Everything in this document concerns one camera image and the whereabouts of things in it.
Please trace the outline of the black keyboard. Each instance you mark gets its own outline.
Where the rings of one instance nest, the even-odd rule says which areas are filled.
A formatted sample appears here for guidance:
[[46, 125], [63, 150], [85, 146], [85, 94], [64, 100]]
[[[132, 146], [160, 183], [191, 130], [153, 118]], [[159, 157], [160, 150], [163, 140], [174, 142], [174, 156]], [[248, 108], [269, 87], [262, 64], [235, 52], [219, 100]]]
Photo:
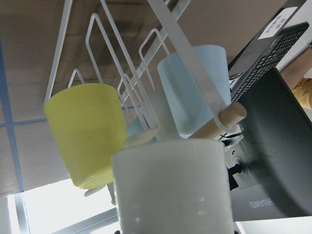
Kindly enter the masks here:
[[268, 70], [275, 67], [292, 46], [308, 29], [309, 23], [302, 22], [283, 28], [269, 44], [268, 48], [255, 60], [251, 67], [238, 74], [231, 83], [231, 101], [238, 101], [240, 97], [252, 87]]

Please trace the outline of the black computer monitor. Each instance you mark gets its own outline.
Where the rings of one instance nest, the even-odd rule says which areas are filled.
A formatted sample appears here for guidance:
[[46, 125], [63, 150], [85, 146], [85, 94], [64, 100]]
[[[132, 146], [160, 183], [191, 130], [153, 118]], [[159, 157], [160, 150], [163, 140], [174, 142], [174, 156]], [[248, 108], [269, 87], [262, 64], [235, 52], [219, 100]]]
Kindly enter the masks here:
[[312, 214], [312, 122], [277, 69], [239, 99], [247, 117], [243, 138], [227, 149], [238, 187], [231, 190], [234, 221]]

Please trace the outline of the pale green plastic cup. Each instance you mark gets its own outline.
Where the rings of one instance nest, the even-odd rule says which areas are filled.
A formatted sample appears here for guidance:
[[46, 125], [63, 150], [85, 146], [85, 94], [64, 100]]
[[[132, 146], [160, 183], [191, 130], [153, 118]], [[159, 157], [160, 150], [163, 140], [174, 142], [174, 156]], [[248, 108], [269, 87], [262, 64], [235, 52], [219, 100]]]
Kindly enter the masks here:
[[209, 139], [137, 146], [112, 156], [123, 234], [232, 234], [224, 145]]

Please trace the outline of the grey translucent plastic cup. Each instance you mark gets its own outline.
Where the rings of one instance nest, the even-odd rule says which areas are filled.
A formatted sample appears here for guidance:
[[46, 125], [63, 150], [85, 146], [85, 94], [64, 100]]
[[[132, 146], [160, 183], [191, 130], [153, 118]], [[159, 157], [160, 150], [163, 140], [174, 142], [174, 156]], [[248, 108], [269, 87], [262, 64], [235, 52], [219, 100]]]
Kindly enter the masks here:
[[158, 142], [181, 139], [163, 88], [149, 95], [151, 105], [159, 120], [161, 130], [156, 136]]

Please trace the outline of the light blue plastic cup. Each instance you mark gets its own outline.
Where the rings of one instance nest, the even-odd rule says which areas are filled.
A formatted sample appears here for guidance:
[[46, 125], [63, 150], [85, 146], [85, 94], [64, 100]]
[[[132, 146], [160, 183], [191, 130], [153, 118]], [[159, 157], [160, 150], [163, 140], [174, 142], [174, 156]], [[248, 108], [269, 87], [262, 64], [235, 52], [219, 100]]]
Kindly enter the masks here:
[[[199, 45], [194, 50], [203, 63], [224, 102], [231, 103], [226, 50], [219, 45]], [[213, 118], [178, 53], [164, 58], [157, 69], [178, 131], [189, 138]]]

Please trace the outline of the yellow plastic cup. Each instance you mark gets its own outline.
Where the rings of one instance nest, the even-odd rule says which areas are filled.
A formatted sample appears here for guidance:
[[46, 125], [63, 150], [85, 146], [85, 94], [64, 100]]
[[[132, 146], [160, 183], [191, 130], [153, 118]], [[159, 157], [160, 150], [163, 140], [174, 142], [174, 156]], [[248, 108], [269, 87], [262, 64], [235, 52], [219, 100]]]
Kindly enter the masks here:
[[127, 138], [117, 90], [76, 85], [53, 95], [44, 112], [73, 184], [91, 190], [113, 182], [111, 156]]

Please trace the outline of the person in yellow shirt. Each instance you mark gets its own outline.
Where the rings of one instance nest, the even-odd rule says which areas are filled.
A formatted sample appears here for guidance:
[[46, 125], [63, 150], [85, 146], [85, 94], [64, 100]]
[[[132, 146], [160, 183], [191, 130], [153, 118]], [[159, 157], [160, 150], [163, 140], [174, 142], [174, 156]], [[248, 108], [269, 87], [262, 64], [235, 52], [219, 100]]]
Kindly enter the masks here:
[[280, 72], [299, 104], [309, 110], [312, 109], [312, 78], [304, 75], [311, 68], [312, 49], [308, 47]]

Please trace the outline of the brown paper table mat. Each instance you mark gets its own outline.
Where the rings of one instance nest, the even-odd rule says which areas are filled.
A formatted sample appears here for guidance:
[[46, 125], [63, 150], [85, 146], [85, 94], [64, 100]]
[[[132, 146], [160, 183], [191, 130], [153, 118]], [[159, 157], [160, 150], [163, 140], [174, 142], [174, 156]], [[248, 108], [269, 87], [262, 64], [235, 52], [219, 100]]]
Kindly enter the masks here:
[[[191, 44], [221, 45], [230, 62], [285, 2], [191, 0], [178, 22]], [[64, 3], [0, 1], [0, 197], [68, 178], [43, 120]], [[146, 0], [107, 0], [107, 5], [137, 68], [138, 47], [159, 21]], [[53, 93], [67, 86], [74, 68], [97, 80], [84, 42], [94, 12], [119, 50], [100, 1], [74, 0]], [[117, 85], [119, 75], [97, 25], [90, 39], [104, 81]]]

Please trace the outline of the black power supply box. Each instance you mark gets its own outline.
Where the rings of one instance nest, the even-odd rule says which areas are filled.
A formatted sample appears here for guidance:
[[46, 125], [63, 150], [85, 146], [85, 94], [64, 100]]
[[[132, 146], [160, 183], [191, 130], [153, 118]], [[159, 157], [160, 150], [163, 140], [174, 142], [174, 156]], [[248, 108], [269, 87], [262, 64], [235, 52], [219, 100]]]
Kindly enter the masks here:
[[274, 16], [260, 29], [251, 41], [228, 65], [229, 75], [248, 71], [265, 52], [296, 12], [305, 4], [304, 0], [288, 0]]

